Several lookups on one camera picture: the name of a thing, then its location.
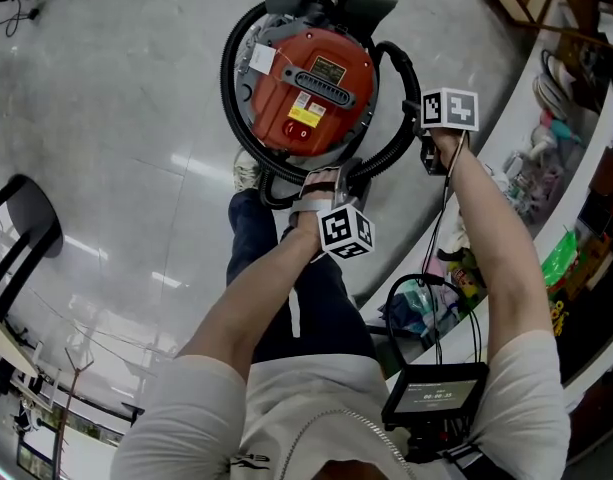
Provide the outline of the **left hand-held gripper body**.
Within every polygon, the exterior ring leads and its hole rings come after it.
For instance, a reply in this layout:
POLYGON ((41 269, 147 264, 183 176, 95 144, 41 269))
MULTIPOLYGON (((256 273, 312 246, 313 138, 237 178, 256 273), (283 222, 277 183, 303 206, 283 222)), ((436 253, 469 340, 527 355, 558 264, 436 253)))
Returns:
POLYGON ((349 260, 375 249, 375 226, 354 204, 317 212, 321 250, 349 260))

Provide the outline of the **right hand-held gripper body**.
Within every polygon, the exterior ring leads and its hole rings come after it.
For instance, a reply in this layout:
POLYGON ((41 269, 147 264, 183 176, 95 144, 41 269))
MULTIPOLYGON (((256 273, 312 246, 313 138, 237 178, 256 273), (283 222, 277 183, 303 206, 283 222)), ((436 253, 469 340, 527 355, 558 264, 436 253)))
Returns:
POLYGON ((431 176, 446 176, 448 170, 440 160, 440 152, 430 135, 431 129, 450 128, 466 135, 479 131, 479 99, 472 91, 437 88, 424 91, 420 104, 420 159, 431 176))

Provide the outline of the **person's left forearm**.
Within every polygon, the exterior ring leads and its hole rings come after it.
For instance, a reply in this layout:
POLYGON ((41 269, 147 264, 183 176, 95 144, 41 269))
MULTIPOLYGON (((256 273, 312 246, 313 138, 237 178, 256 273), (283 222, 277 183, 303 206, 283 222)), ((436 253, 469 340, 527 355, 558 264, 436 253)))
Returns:
POLYGON ((225 289, 178 355, 217 360, 247 380, 255 347, 320 245, 316 214, 299 214, 296 228, 225 289))

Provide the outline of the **person's right forearm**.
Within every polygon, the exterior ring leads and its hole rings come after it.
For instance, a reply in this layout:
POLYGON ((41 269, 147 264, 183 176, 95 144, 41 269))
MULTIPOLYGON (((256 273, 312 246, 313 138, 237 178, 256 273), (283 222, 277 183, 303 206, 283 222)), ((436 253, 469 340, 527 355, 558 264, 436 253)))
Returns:
POLYGON ((452 159, 452 186, 488 292, 488 356, 531 331, 552 331, 547 291, 532 237, 468 150, 452 159))

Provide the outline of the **red teal vacuum cleaner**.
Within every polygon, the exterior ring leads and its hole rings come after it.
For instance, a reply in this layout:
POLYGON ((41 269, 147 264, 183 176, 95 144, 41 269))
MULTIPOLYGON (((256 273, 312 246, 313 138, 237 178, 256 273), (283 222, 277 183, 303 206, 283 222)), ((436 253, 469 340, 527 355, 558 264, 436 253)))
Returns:
POLYGON ((397 0, 263 0, 235 25, 220 81, 227 120, 263 157, 345 147, 379 93, 372 35, 397 0))

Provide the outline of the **white metal shelving rack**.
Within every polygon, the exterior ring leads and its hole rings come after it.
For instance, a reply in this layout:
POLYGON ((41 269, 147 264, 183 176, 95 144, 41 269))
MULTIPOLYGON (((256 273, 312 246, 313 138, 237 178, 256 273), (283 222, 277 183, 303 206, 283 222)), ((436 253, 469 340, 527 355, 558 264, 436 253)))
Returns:
MULTIPOLYGON (((537 126, 541 108, 534 96, 532 84, 541 70, 541 51, 557 46, 559 35, 543 30, 539 33, 525 68, 491 131, 480 150, 480 162, 494 170, 502 168, 504 162, 515 151, 526 149, 529 135, 537 126)), ((532 230, 534 244, 541 261, 545 261, 567 231, 574 227, 587 196, 587 187, 599 165, 606 147, 613 143, 613 88, 610 87, 599 116, 592 119, 593 133, 587 139, 585 154, 571 175, 566 190, 548 219, 539 228, 532 230)), ((407 256, 395 268, 384 284, 361 308, 361 315, 369 323, 378 321, 378 309, 385 303, 388 291, 394 282, 405 274, 416 271, 422 263, 424 253, 433 229, 428 228, 407 256)), ((463 362, 472 356, 470 326, 466 321, 459 323, 441 340, 443 358, 449 363, 463 362)), ((613 333, 606 344, 600 347, 572 379, 564 384, 566 409, 574 410, 583 400, 586 391, 613 366, 613 333)))

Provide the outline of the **person's navy trousers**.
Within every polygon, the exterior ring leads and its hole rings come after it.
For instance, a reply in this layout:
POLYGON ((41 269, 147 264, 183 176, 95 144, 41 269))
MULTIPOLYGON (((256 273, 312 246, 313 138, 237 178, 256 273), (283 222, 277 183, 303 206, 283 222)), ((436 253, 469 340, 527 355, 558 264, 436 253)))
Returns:
MULTIPOLYGON (((272 211, 256 189, 233 196, 228 218, 234 232, 226 271, 230 284, 246 267, 278 245, 272 211)), ((292 332, 290 308, 283 305, 255 348, 254 363, 309 355, 354 355, 376 359, 364 320, 352 305, 342 271, 328 255, 308 264, 296 281, 300 335, 292 332)))

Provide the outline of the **blue cloth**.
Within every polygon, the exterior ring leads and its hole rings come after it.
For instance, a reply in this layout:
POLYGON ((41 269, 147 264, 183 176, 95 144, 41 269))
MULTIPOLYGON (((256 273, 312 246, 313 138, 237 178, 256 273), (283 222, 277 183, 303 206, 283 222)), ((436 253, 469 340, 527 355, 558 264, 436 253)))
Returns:
POLYGON ((397 293, 390 304, 390 321, 394 330, 408 331, 416 336, 423 336, 426 324, 418 308, 410 306, 404 294, 397 293))

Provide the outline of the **person's left white shoe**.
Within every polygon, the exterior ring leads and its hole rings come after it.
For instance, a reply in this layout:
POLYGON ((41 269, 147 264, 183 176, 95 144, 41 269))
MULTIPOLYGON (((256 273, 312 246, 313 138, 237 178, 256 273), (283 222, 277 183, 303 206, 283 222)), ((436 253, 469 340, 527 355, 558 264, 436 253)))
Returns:
POLYGON ((237 193, 259 188, 261 168, 258 162, 244 149, 237 152, 233 164, 233 182, 237 193))

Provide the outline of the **person's white shirt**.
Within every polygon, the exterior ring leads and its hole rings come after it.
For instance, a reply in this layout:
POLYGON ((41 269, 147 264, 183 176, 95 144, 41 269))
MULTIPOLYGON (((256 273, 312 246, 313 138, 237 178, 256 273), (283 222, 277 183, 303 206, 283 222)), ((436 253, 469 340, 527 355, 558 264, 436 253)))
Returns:
MULTIPOLYGON (((247 380, 181 357, 160 373, 110 478, 312 480, 327 462, 359 461, 389 480, 463 480, 444 459, 405 462, 405 433, 382 424, 387 397, 378 363, 363 356, 267 361, 247 380)), ((560 480, 569 439, 555 339, 525 333, 493 357, 470 441, 517 480, 560 480)))

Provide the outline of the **black screen device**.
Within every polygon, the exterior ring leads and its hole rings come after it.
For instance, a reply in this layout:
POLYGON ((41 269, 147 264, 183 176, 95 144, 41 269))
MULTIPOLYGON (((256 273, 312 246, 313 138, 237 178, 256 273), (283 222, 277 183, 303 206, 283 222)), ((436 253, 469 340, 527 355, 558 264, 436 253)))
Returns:
POLYGON ((386 427, 461 420, 470 424, 479 407, 489 368, 483 362, 407 364, 382 409, 386 427))

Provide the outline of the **green plastic bag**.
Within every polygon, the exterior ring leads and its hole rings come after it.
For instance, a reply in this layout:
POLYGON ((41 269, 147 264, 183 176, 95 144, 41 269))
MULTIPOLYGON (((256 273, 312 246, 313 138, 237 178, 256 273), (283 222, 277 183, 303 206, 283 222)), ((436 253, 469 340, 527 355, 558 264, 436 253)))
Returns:
POLYGON ((576 232, 567 230, 541 265, 547 288, 555 286, 575 262, 578 254, 576 232))

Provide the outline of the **sunflower pot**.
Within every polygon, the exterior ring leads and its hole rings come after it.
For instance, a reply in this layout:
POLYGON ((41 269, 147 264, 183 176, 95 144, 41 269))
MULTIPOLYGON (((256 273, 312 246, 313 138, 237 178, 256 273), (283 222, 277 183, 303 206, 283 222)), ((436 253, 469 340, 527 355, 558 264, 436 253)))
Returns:
POLYGON ((562 300, 550 302, 550 318, 555 337, 559 337, 562 334, 565 320, 569 316, 569 309, 570 305, 562 300))

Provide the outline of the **round beige table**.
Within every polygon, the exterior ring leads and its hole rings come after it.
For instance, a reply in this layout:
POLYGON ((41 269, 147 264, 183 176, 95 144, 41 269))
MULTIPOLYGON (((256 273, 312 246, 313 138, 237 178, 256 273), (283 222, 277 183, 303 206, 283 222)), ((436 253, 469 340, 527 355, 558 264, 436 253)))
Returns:
POLYGON ((0 208, 5 207, 17 241, 0 261, 0 358, 35 378, 38 370, 4 325, 5 318, 31 274, 44 258, 60 255, 64 235, 57 213, 40 186, 16 174, 0 190, 0 208))

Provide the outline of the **brown metal stand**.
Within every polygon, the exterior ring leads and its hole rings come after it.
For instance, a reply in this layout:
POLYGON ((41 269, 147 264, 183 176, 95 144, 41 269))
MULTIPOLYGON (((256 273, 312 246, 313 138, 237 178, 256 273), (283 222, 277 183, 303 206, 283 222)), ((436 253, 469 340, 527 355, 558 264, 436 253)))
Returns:
POLYGON ((57 434, 55 437, 55 442, 53 446, 53 455, 52 455, 52 480, 61 480, 61 464, 62 464, 62 452, 63 452, 63 444, 65 438, 65 429, 68 421, 68 416, 70 414, 70 407, 72 403, 73 396, 76 391, 76 386, 79 380, 80 375, 85 372, 88 368, 90 368, 94 364, 94 360, 89 361, 83 367, 79 367, 75 365, 75 362, 71 356, 70 350, 65 347, 64 348, 66 357, 70 363, 70 366, 73 370, 72 382, 70 388, 68 390, 68 397, 66 401, 66 405, 62 410, 62 417, 57 428, 57 434))

